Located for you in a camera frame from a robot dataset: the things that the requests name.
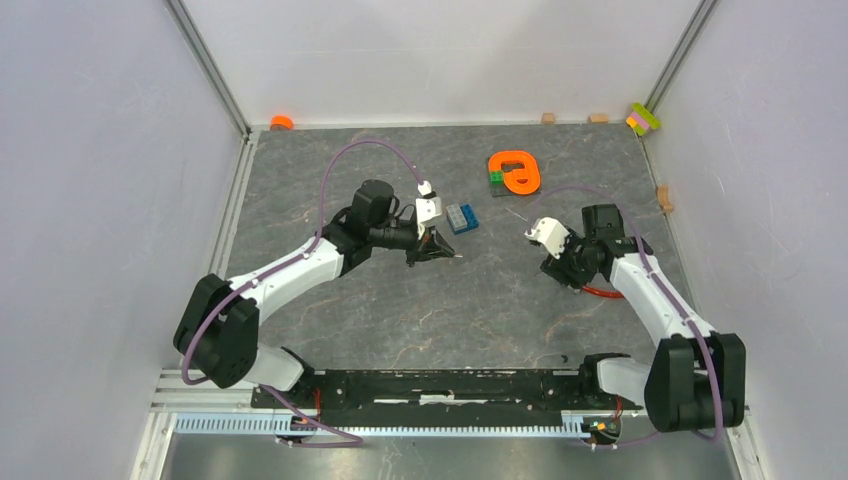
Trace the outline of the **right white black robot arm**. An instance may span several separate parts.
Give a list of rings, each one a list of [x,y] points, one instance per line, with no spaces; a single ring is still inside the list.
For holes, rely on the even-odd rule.
[[[662,433],[719,431],[745,417],[746,347],[692,309],[661,271],[649,245],[614,204],[582,210],[577,232],[552,217],[535,220],[525,237],[547,253],[540,269],[572,289],[598,275],[629,303],[655,353],[649,364],[620,353],[585,357],[580,400],[602,408],[616,396],[646,409]]]

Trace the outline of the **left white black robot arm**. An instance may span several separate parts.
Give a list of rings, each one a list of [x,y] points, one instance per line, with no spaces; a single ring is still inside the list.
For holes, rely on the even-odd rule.
[[[307,365],[286,348],[262,343],[260,326],[310,289],[350,273],[376,248],[404,252],[408,266],[454,257],[436,227],[441,198],[428,182],[418,191],[405,217],[390,184],[366,180],[350,205],[298,249],[247,274],[201,278],[173,337],[184,368],[221,389],[245,381],[275,389],[290,407],[306,405],[314,394]]]

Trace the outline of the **grey blue brick stack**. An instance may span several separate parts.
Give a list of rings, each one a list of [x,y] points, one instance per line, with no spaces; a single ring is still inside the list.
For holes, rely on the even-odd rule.
[[[459,235],[479,227],[479,220],[470,204],[451,204],[445,208],[451,231]]]

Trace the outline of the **orange track on grey plate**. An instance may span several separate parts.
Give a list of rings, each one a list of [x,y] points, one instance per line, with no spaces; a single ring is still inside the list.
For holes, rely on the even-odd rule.
[[[523,150],[496,152],[486,162],[492,197],[531,196],[541,192],[536,158]]]

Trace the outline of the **curved wooden piece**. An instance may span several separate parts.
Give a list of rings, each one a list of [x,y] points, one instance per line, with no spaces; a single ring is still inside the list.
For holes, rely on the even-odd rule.
[[[660,185],[656,188],[656,198],[663,214],[670,214],[674,211],[675,206],[670,198],[670,189],[667,185]]]

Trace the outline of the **green pink yellow brick stack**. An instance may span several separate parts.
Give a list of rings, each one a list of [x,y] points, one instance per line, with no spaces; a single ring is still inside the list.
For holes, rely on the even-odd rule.
[[[631,112],[625,119],[625,123],[638,137],[644,137],[662,126],[660,120],[640,103],[631,105]]]

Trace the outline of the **orange round cap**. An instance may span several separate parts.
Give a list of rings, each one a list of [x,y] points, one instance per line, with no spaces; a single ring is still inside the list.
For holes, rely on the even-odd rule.
[[[285,115],[275,115],[270,119],[269,129],[272,131],[292,130],[294,123],[291,118]]]

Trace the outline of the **aluminium frame rails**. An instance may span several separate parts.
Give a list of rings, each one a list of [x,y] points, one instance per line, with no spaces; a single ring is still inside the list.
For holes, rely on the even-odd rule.
[[[222,175],[225,180],[223,191],[216,197],[215,237],[207,261],[209,269],[221,273],[229,260],[258,134],[239,106],[189,3],[165,1],[163,5],[187,44],[213,99],[231,124],[236,139],[237,149],[227,157],[229,166]],[[132,479],[164,479],[168,476],[171,447],[175,444],[174,439],[181,434],[178,427],[184,418],[197,417],[208,421],[220,415],[249,410],[247,386],[238,386],[233,395],[214,393],[200,387],[177,384],[176,372],[168,368],[161,372],[159,384],[166,387],[154,389],[153,402],[130,473]]]

